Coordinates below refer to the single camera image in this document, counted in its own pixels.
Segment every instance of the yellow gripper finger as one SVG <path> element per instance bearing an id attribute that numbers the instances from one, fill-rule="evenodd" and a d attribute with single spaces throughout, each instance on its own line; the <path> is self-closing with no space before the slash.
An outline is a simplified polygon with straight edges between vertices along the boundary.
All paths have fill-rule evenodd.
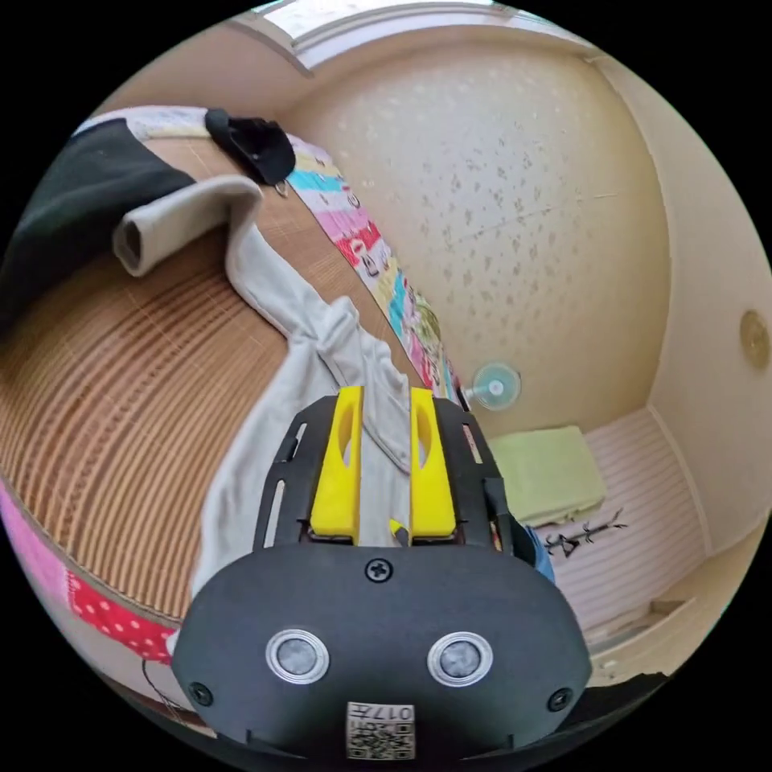
<path id="1" fill-rule="evenodd" d="M 353 544 L 359 540 L 362 404 L 360 386 L 340 390 L 310 518 L 316 536 L 351 539 Z"/>
<path id="2" fill-rule="evenodd" d="M 410 538 L 449 539 L 456 530 L 445 453 L 429 389 L 410 390 Z"/>

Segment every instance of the red polka dot fabric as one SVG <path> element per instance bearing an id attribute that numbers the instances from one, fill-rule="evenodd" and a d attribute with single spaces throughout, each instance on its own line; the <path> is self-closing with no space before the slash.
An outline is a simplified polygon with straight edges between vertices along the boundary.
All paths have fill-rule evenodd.
<path id="1" fill-rule="evenodd" d="M 138 617 L 109 601 L 84 581 L 68 572 L 68 603 L 72 611 L 102 634 L 128 647 L 150 662 L 171 663 L 166 639 L 174 629 Z"/>

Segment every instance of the black bag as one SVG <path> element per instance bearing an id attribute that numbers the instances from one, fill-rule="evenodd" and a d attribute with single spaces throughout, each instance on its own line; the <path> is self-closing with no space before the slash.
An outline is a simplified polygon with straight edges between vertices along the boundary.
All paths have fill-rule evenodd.
<path id="1" fill-rule="evenodd" d="M 215 144 L 263 185 L 284 182 L 295 168 L 290 138 L 275 121 L 231 118 L 224 110 L 208 110 L 207 131 Z"/>

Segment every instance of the cable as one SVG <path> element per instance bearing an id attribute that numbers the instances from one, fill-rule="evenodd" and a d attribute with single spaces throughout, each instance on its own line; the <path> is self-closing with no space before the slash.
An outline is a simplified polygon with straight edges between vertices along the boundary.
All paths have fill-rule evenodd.
<path id="1" fill-rule="evenodd" d="M 185 721 L 180 717 L 180 715 L 177 713 L 177 710 L 185 710 L 185 708 L 182 705 L 177 704 L 173 700 L 170 700 L 169 697 L 167 697 L 165 694 L 161 693 L 155 686 L 155 684 L 150 680 L 150 675 L 147 672 L 147 660 L 142 659 L 142 674 L 145 676 L 145 681 L 147 681 L 148 686 L 158 695 L 161 702 L 163 702 L 164 707 L 166 710 L 171 713 L 172 716 L 175 717 L 175 720 L 180 723 L 184 724 Z"/>

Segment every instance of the bamboo mat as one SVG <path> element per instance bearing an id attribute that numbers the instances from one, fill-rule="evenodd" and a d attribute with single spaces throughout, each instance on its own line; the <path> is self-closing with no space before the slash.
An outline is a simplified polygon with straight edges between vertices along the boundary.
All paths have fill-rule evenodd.
<path id="1" fill-rule="evenodd" d="M 208 139 L 157 139 L 197 180 L 237 173 Z M 394 364 L 417 373 L 375 300 L 293 191 L 266 189 L 257 224 L 322 297 L 348 295 Z M 199 511 L 284 338 L 224 275 L 207 234 L 134 279 L 104 255 L 0 344 L 0 471 L 47 537 L 130 605 L 179 619 Z"/>

